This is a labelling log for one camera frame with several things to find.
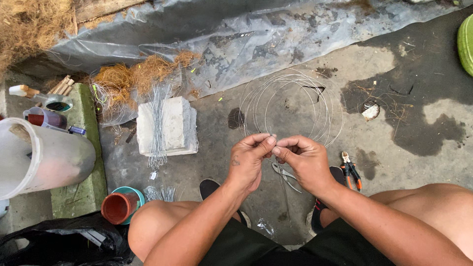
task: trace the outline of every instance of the leg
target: leg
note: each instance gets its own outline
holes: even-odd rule
[[[145,261],[158,240],[199,204],[194,201],[154,200],[143,205],[131,219],[128,232],[131,250],[141,261]],[[240,222],[238,214],[235,213],[233,218]]]
[[[473,259],[473,192],[452,184],[429,184],[416,189],[380,192],[370,198],[412,215],[448,237]],[[338,215],[323,209],[320,221],[327,226]]]

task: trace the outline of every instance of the fingernail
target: fingernail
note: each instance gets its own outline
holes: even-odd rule
[[[269,144],[273,144],[275,142],[276,142],[276,139],[274,137],[271,136],[271,137],[268,138],[268,143]]]
[[[273,152],[274,154],[276,154],[276,155],[279,155],[279,153],[281,152],[281,150],[280,150],[278,147],[274,147],[274,148],[272,149],[272,152]]]

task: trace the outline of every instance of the sneaker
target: sneaker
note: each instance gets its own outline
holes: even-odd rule
[[[345,176],[343,175],[343,171],[340,167],[330,166],[330,173],[338,183],[345,185]],[[327,208],[327,206],[319,201],[319,199],[315,198],[315,206],[312,208],[306,218],[307,229],[309,230],[309,234],[313,237],[324,229],[320,223],[320,213],[325,208]]]
[[[220,187],[220,184],[213,179],[207,178],[207,179],[202,180],[202,182],[199,184],[201,199],[205,200],[219,187]],[[248,217],[248,215],[246,215],[246,213],[240,210],[237,210],[236,212],[240,216],[241,223],[245,225],[246,227],[251,228],[251,220]]]

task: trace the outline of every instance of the pliers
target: pliers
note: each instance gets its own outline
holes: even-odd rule
[[[346,178],[347,187],[350,189],[353,189],[353,187],[351,186],[351,180],[350,180],[350,176],[353,176],[353,178],[355,179],[355,185],[358,191],[360,191],[362,189],[361,178],[359,177],[358,172],[355,170],[356,164],[350,161],[350,158],[348,157],[348,153],[346,151],[342,152],[342,158],[343,158],[343,164],[342,166],[340,166],[340,168],[342,168],[343,175]]]
[[[287,177],[292,177],[293,179],[297,180],[295,176],[291,175],[290,173],[288,173],[286,170],[284,170],[280,164],[278,163],[272,163],[272,168],[274,169],[274,171],[276,171],[278,174],[280,174],[282,176],[282,178],[284,178],[284,181],[286,181],[286,183],[289,184],[289,186],[294,189],[295,191],[299,192],[299,193],[302,193],[300,192],[299,190],[297,190],[297,188],[295,188],[291,183],[289,183],[289,180]]]

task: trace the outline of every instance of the black plastic bag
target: black plastic bag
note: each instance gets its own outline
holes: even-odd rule
[[[80,233],[102,235],[100,246]],[[134,254],[128,245],[128,226],[114,226],[100,212],[71,219],[54,219],[24,228],[0,239],[0,248],[10,240],[25,238],[27,247],[0,259],[0,265],[124,265]]]

